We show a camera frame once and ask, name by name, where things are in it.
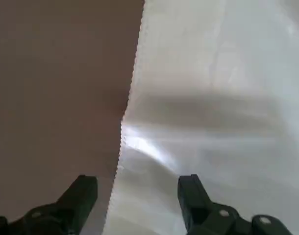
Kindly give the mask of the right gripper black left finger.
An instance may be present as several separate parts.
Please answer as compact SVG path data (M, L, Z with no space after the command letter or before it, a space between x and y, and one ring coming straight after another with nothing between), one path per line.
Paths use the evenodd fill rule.
M56 202L35 207L12 222L0 216L0 235L78 235L97 198L97 178L79 175Z

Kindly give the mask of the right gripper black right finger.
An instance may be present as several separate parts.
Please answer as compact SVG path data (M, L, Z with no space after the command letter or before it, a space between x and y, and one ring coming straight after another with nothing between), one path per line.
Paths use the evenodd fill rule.
M277 218L259 214L243 219L231 206L211 201L196 174L180 176L177 197L188 235L289 235Z

